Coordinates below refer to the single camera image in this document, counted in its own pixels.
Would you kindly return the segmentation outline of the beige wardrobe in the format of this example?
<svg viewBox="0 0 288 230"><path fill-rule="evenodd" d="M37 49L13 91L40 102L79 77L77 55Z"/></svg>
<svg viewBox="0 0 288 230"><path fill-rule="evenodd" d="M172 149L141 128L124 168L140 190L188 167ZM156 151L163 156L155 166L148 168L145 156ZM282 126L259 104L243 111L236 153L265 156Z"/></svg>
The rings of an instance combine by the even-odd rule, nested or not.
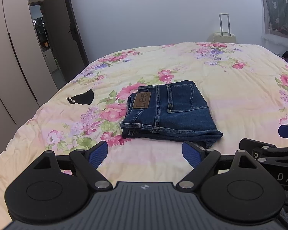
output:
<svg viewBox="0 0 288 230"><path fill-rule="evenodd" d="M56 92L28 0L0 0L0 154Z"/></svg>

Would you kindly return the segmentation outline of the cream hard-shell suitcase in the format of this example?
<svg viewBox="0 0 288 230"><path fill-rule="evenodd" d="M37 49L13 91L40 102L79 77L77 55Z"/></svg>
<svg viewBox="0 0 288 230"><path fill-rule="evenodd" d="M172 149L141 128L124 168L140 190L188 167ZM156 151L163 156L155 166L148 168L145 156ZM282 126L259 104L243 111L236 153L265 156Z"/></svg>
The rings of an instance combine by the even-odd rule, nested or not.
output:
<svg viewBox="0 0 288 230"><path fill-rule="evenodd" d="M227 31L223 27L222 18L227 18ZM227 13L219 13L219 26L220 31L213 34L214 43L236 43L236 36L232 34L230 26L230 15Z"/></svg>

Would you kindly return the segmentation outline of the grey patterned window curtain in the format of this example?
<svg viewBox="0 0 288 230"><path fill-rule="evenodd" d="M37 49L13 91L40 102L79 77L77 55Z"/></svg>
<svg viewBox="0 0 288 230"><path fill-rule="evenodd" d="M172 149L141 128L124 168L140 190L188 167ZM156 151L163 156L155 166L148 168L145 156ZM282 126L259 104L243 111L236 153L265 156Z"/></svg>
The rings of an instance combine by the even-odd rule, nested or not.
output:
<svg viewBox="0 0 288 230"><path fill-rule="evenodd" d="M288 0L262 0L265 34L288 39Z"/></svg>

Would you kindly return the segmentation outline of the blue denim jeans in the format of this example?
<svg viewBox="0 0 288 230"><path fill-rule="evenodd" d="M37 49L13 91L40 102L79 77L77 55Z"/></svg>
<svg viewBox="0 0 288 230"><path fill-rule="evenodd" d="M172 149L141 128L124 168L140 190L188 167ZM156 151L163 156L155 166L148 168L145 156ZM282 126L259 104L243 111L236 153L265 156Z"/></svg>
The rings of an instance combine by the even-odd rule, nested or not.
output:
<svg viewBox="0 0 288 230"><path fill-rule="evenodd" d="M190 141L209 148L223 134L193 81L140 86L127 99L120 123L125 139Z"/></svg>

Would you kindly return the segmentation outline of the dark brown bedroom door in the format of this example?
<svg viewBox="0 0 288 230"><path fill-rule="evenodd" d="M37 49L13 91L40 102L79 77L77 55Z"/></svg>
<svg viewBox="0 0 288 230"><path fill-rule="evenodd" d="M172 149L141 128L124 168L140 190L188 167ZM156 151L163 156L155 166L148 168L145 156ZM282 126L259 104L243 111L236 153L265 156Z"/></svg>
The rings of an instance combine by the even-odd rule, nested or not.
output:
<svg viewBox="0 0 288 230"><path fill-rule="evenodd" d="M71 0L44 0L41 10L50 47L66 82L71 81L89 60L80 36Z"/></svg>

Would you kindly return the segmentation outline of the small black pouch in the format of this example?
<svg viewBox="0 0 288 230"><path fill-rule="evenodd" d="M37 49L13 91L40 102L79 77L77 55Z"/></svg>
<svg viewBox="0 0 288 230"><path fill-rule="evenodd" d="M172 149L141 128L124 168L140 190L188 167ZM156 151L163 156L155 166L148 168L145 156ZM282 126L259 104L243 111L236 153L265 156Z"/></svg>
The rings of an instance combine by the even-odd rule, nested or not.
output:
<svg viewBox="0 0 288 230"><path fill-rule="evenodd" d="M91 89L85 93L73 96L71 98L67 97L67 101L70 104L91 105L93 100L94 100L94 92Z"/></svg>

